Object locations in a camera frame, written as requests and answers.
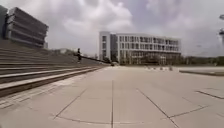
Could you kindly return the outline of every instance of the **wall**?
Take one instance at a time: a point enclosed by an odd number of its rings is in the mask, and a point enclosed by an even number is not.
[[[4,24],[6,19],[7,9],[0,5],[0,38],[2,38],[4,34]]]

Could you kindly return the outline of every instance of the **pavement seam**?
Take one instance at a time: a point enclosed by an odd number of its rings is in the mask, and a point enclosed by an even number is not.
[[[76,120],[76,119],[70,119],[62,116],[57,116],[56,118],[61,118],[64,120],[74,121],[74,122],[81,122],[81,123],[90,123],[90,124],[111,124],[111,123],[105,123],[105,122],[91,122],[91,121],[84,121],[84,120]]]
[[[177,114],[177,115],[169,116],[169,118],[173,118],[173,117],[178,117],[178,116],[182,116],[182,115],[190,114],[190,113],[192,113],[192,112],[196,112],[196,111],[202,110],[202,109],[207,108],[207,107],[208,107],[208,106],[204,106],[204,107],[197,108],[197,109],[194,109],[194,110],[191,110],[191,111],[188,111],[188,112],[184,112],[184,113],[180,113],[180,114]]]
[[[114,81],[112,80],[112,110],[111,110],[111,128],[114,127]]]
[[[75,99],[73,99],[68,105],[66,105],[55,117],[58,117],[66,108],[68,108],[72,103],[74,103],[79,97],[81,97],[81,95],[87,90],[88,88],[86,88],[85,90],[83,90],[77,97],[75,97]]]
[[[207,96],[211,96],[211,97],[214,97],[214,98],[217,98],[217,99],[221,99],[221,100],[224,99],[223,97],[215,96],[215,95],[212,95],[212,94],[209,94],[209,93],[206,93],[206,92],[202,92],[202,91],[195,91],[195,92],[198,92],[200,94],[204,94],[204,95],[207,95]]]
[[[143,96],[146,97],[146,99],[148,99],[151,103],[153,103],[157,109],[160,110],[160,112],[162,112],[166,117],[167,119],[169,119],[177,128],[179,128],[179,126],[153,101],[151,100],[147,95],[145,95],[145,93],[143,93],[140,89],[136,88]]]

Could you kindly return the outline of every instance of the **tree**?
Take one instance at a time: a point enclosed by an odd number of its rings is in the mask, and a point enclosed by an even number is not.
[[[105,63],[111,63],[110,59],[107,57],[104,57],[103,60],[105,61]]]

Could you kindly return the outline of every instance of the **lamp post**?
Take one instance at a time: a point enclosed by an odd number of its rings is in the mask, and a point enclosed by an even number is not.
[[[219,16],[219,19],[224,20],[224,14]],[[219,30],[219,35],[222,37],[222,44],[224,45],[224,29]]]

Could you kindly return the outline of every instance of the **stone steps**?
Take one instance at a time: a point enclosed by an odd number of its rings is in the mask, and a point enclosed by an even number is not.
[[[16,67],[16,68],[0,68],[0,75],[48,71],[56,69],[78,68],[79,66],[46,66],[46,67]]]
[[[104,67],[100,62],[0,42],[0,97]]]
[[[46,85],[46,84],[49,84],[49,83],[52,83],[52,82],[55,82],[58,80],[70,78],[72,76],[92,72],[92,71],[98,70],[100,68],[101,67],[92,67],[92,68],[83,69],[80,71],[71,71],[71,72],[57,74],[57,75],[38,77],[38,78],[34,78],[34,79],[21,80],[21,81],[16,81],[16,82],[0,84],[0,97],[4,97],[7,95],[16,93],[16,92],[25,91],[28,89],[42,86],[42,85]]]
[[[38,78],[38,77],[57,75],[57,74],[61,74],[61,73],[79,71],[79,70],[84,70],[84,69],[89,69],[89,68],[92,68],[92,67],[57,69],[57,70],[48,70],[48,71],[39,71],[39,72],[27,72],[27,73],[0,75],[0,84],[7,83],[7,82],[20,81],[20,80],[33,79],[33,78]]]

